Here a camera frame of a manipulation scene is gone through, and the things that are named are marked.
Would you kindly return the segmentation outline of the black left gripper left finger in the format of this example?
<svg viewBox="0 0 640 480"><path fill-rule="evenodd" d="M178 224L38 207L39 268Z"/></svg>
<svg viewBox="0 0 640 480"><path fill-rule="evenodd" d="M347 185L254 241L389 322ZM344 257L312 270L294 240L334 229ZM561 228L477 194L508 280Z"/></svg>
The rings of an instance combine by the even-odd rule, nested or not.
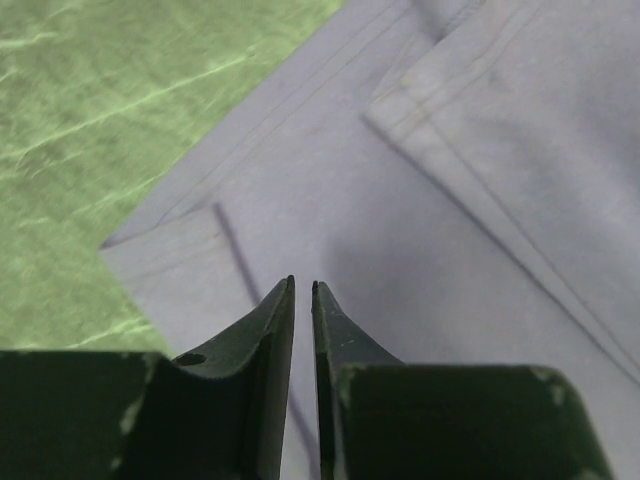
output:
<svg viewBox="0 0 640 480"><path fill-rule="evenodd" d="M295 283L170 359L157 352L3 351L5 479L275 479Z"/></svg>

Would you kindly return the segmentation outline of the purple t shirt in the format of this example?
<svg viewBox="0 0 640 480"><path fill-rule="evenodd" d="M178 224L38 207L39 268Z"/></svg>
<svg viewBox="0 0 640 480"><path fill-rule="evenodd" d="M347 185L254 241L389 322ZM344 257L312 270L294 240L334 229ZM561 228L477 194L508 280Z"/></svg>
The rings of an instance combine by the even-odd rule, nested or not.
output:
<svg viewBox="0 0 640 480"><path fill-rule="evenodd" d="M309 289L405 361L531 363L639 475L639 5L350 1L105 263L182 352L298 283L283 475L318 469Z"/></svg>

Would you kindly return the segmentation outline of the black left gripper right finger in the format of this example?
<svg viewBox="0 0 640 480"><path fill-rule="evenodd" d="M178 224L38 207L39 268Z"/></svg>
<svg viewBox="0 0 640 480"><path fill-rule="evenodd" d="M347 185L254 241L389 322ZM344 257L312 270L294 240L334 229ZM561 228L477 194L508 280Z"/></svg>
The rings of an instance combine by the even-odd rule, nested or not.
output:
<svg viewBox="0 0 640 480"><path fill-rule="evenodd" d="M609 479L582 399L539 365L406 364L315 282L325 479Z"/></svg>

